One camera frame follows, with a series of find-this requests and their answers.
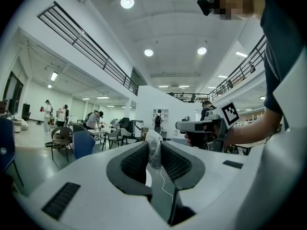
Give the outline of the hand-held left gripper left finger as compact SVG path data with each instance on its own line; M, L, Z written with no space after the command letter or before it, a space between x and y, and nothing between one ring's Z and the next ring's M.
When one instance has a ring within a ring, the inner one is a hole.
M146 141L113 157L107 164L106 175L120 191L132 196L151 196L146 186L146 167L149 159Z

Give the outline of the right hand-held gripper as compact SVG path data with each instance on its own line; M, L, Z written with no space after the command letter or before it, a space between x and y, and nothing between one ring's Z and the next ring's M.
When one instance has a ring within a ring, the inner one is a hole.
M233 102L227 102L221 107L205 114L202 121L178 121L176 129L185 132L190 144L203 150L215 152L224 151L224 141L229 129L233 127L240 116Z

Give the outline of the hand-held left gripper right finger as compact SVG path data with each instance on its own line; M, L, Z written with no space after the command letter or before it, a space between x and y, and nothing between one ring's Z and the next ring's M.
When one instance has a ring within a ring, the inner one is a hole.
M161 142L161 164L178 190L193 188L205 174L199 158L166 141Z

